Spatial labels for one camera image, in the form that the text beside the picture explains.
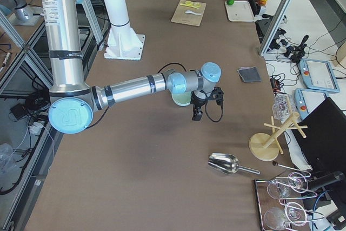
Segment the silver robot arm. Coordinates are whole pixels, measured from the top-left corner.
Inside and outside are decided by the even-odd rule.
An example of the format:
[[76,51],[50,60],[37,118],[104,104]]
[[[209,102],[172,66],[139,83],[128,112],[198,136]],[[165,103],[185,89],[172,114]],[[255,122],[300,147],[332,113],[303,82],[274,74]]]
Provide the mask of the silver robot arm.
[[10,16],[9,21],[13,25],[34,26],[39,20],[26,0],[1,0],[1,12]]
[[91,87],[86,84],[83,54],[79,42],[77,0],[42,0],[53,86],[49,91],[49,121],[65,134],[90,127],[93,113],[137,97],[169,90],[172,94],[190,93],[193,119],[202,116],[201,107],[216,90],[221,69],[208,62],[198,70],[169,70],[133,80]]

